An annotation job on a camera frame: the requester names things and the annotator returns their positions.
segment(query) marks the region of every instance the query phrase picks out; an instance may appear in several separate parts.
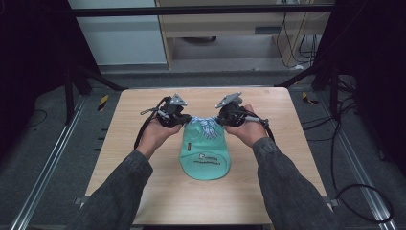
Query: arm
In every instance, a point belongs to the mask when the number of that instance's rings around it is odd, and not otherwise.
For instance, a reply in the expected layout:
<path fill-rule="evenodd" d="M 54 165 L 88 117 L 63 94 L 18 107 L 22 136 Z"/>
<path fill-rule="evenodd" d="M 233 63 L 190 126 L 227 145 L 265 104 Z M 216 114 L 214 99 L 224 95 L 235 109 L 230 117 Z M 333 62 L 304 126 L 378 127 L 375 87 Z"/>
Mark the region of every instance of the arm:
<path fill-rule="evenodd" d="M 254 112 L 251 105 L 245 108 Z M 266 211 L 276 229 L 344 229 L 316 188 L 267 137 L 261 124 L 246 121 L 225 129 L 253 148 Z"/>
<path fill-rule="evenodd" d="M 89 197 L 67 229 L 129 229 L 152 174 L 149 158 L 180 128 L 166 128 L 152 120 L 137 149 Z"/>

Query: human hand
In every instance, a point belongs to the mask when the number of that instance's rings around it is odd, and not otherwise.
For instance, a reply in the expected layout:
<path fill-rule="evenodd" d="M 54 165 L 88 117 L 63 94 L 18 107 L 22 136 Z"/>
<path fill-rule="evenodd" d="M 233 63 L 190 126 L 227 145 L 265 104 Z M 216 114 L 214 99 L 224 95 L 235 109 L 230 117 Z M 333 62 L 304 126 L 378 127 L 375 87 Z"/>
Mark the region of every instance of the human hand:
<path fill-rule="evenodd" d="M 147 128 L 144 130 L 140 144 L 137 147 L 137 151 L 143 154 L 146 159 L 152 156 L 152 154 L 160 147 L 164 142 L 173 134 L 176 134 L 181 129 L 182 125 L 175 127 L 164 127 L 158 120 L 152 119 Z"/>
<path fill-rule="evenodd" d="M 245 105 L 244 108 L 254 112 L 250 104 Z M 245 121 L 241 126 L 225 126 L 224 129 L 238 137 L 248 147 L 252 147 L 260 138 L 267 137 L 265 128 L 257 122 Z"/>

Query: teal bag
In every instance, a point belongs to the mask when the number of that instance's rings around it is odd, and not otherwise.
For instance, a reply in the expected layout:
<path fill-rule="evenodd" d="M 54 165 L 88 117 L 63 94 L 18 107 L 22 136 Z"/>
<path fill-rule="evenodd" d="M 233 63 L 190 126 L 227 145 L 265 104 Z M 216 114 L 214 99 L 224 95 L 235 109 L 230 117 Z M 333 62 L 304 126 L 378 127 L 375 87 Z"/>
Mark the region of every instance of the teal bag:
<path fill-rule="evenodd" d="M 185 125 L 179 161 L 184 172 L 198 180 L 223 177 L 231 167 L 224 128 L 215 117 L 192 117 Z"/>

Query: sleeve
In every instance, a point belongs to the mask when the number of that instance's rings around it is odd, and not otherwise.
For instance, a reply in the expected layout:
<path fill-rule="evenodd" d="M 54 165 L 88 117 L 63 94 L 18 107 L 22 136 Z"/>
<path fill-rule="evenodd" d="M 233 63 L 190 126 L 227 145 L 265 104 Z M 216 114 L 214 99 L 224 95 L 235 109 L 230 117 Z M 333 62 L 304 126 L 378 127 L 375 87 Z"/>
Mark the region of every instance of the sleeve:
<path fill-rule="evenodd" d="M 151 175 L 147 159 L 132 151 L 90 195 L 66 229 L 130 229 Z"/>
<path fill-rule="evenodd" d="M 266 211 L 276 229 L 344 229 L 317 189 L 270 138 L 253 145 Z"/>

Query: table top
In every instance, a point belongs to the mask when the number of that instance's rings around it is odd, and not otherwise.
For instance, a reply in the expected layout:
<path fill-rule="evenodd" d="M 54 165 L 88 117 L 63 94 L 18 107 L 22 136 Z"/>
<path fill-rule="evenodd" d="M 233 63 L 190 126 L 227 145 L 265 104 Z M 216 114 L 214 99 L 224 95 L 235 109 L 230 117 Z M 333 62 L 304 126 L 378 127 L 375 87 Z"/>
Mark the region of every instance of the table top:
<path fill-rule="evenodd" d="M 86 195 L 100 187 L 111 172 L 132 151 L 144 120 L 141 111 L 157 105 L 162 98 L 179 96 L 188 103 L 183 113 L 212 117 L 225 95 L 241 92 L 242 104 L 251 104 L 270 128 L 281 151 L 295 163 L 301 174 L 326 195 L 314 159 L 305 139 L 295 107 L 285 88 L 160 88 L 125 90 L 117 104 Z M 226 133 L 231 169 L 217 180 L 200 181 L 188 177 L 178 160 L 183 129 L 171 136 L 149 160 L 154 172 L 143 193 L 134 224 L 269 224 L 260 192 L 258 164 L 252 149 Z"/>

